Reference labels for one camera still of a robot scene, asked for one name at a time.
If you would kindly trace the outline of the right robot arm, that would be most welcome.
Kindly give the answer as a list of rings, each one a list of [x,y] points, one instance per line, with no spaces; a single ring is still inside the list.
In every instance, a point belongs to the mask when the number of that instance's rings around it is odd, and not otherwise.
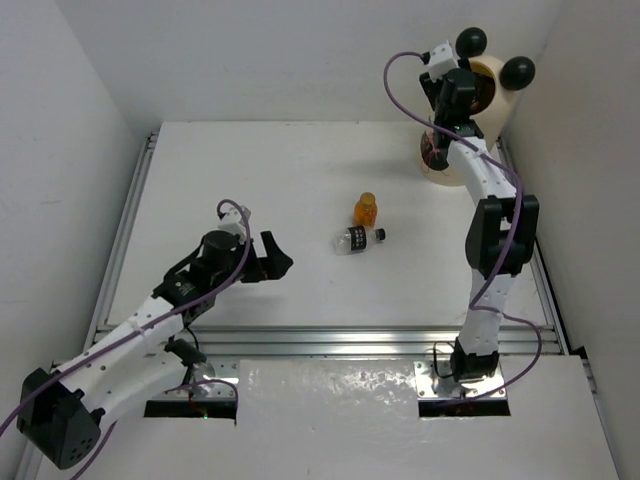
[[[451,379],[464,384],[490,377],[498,367],[502,311],[515,277],[533,255],[539,202],[491,157],[472,117],[478,90],[472,70],[455,66],[441,75],[424,73],[420,84],[434,111],[436,165],[457,171],[475,205],[465,240],[472,289],[450,357]]]

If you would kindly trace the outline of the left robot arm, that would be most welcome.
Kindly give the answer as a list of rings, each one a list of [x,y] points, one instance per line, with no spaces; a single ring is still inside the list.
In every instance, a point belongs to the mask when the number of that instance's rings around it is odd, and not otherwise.
[[[67,470],[125,413],[179,386],[206,360],[179,333],[235,282],[279,280],[293,266],[271,232],[260,236],[263,257],[252,239],[240,234],[205,234],[126,321],[53,371],[32,371],[21,387],[18,430],[58,469]]]

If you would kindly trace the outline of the orange bottle with gold cap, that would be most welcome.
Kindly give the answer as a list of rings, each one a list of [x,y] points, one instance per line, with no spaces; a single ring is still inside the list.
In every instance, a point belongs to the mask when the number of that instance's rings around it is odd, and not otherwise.
[[[364,192],[354,206],[353,225],[373,228],[376,224],[377,213],[375,195],[371,192]]]

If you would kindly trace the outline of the clear bottle black label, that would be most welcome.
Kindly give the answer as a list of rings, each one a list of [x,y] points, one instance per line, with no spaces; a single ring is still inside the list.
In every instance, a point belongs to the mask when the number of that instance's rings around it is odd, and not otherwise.
[[[334,239],[334,250],[338,255],[358,254],[386,240],[386,230],[365,226],[352,226],[342,230]]]

